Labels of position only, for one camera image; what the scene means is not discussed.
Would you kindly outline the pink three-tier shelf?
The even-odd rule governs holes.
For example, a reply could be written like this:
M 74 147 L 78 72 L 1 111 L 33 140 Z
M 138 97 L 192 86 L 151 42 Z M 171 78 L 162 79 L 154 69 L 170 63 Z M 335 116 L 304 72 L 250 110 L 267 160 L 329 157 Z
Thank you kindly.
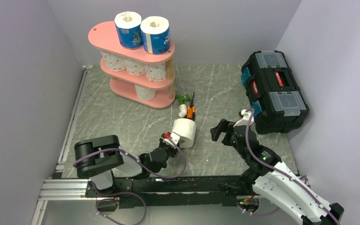
M 124 29 L 113 21 L 94 26 L 88 39 L 102 54 L 100 66 L 111 76 L 113 93 L 156 109 L 174 102 L 173 43 L 161 55 L 148 53 L 137 26 Z

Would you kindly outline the plain white embossed roll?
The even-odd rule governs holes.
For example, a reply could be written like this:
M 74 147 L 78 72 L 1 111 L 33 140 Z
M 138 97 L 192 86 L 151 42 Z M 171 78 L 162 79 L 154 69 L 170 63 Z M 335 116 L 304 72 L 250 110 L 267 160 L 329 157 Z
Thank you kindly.
M 196 122 L 186 118 L 176 119 L 173 123 L 172 132 L 180 136 L 181 148 L 190 148 L 194 144 Z

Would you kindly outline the plain white paper roll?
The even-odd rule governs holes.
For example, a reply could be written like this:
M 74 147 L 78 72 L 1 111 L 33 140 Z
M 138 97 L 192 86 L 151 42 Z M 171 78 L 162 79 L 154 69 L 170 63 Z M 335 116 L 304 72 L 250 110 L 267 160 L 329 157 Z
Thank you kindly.
M 145 87 L 142 87 L 142 86 L 139 86 L 139 85 L 135 85 L 135 91 L 136 91 L 138 99 L 141 100 L 141 101 L 150 101 L 156 95 L 155 90 L 145 88 Z

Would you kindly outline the white pipe elbow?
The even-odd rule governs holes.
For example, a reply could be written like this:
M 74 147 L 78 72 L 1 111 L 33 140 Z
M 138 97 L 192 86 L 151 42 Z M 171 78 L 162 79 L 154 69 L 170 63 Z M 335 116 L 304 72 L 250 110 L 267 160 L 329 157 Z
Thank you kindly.
M 180 118 L 184 118 L 187 116 L 188 114 L 188 107 L 186 106 L 186 104 L 181 104 L 179 106 L 180 112 L 178 113 Z

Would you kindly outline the blue paper roll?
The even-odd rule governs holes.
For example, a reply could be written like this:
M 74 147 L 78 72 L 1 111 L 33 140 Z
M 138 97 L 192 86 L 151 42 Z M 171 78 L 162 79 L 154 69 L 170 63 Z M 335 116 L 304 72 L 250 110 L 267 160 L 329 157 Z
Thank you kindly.
M 149 54 L 166 53 L 170 48 L 169 21 L 161 16 L 149 16 L 140 24 L 143 48 Z

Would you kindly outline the floral paper roll large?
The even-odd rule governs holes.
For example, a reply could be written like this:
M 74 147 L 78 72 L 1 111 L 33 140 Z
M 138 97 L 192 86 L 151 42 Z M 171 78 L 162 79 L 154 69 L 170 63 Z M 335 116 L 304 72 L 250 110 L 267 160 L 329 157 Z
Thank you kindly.
M 105 62 L 106 67 L 114 72 L 123 71 L 126 69 L 124 58 L 113 53 L 100 51 Z

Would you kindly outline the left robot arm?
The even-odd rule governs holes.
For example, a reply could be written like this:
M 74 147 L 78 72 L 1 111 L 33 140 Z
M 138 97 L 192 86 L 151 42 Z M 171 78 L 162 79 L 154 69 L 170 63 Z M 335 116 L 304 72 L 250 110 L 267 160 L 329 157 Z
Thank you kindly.
M 180 136 L 174 132 L 162 134 L 157 148 L 139 156 L 122 149 L 116 135 L 80 141 L 75 144 L 74 150 L 73 167 L 77 177 L 90 179 L 105 197 L 112 196 L 116 190 L 113 169 L 135 180 L 148 178 L 152 174 L 160 177 L 159 172 L 167 167 L 168 159 L 182 152 Z

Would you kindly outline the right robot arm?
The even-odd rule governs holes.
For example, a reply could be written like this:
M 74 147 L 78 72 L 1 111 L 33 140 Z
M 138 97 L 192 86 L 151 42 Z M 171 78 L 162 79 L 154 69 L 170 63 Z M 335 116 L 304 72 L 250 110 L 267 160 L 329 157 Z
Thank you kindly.
M 290 215 L 299 225 L 338 225 L 344 213 L 339 203 L 329 203 L 301 181 L 272 149 L 257 140 L 250 127 L 222 119 L 210 129 L 211 139 L 233 147 L 248 165 L 239 177 L 238 191 L 261 195 Z

